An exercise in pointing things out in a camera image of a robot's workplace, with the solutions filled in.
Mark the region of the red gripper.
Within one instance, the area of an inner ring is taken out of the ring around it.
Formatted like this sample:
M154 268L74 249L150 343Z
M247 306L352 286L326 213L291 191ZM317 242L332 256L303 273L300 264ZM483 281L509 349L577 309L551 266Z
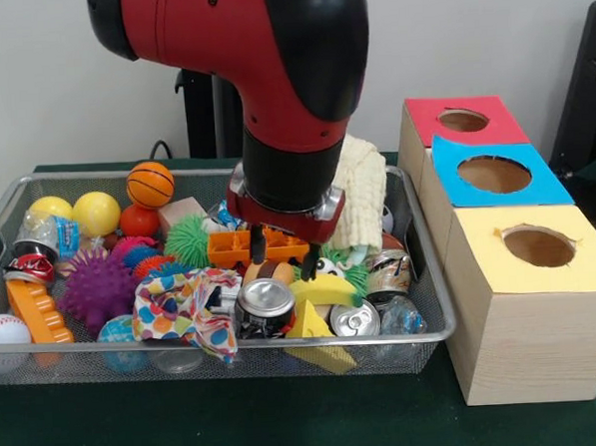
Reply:
M232 216L252 225L250 230L251 262L262 264L266 260L267 243L263 224L282 229L309 242L303 257L300 278L314 280L321 245L327 243L335 232L345 205L345 191L330 187L320 202L311 210L290 213L265 207L255 200L245 185L242 164L235 165L227 189L227 207Z

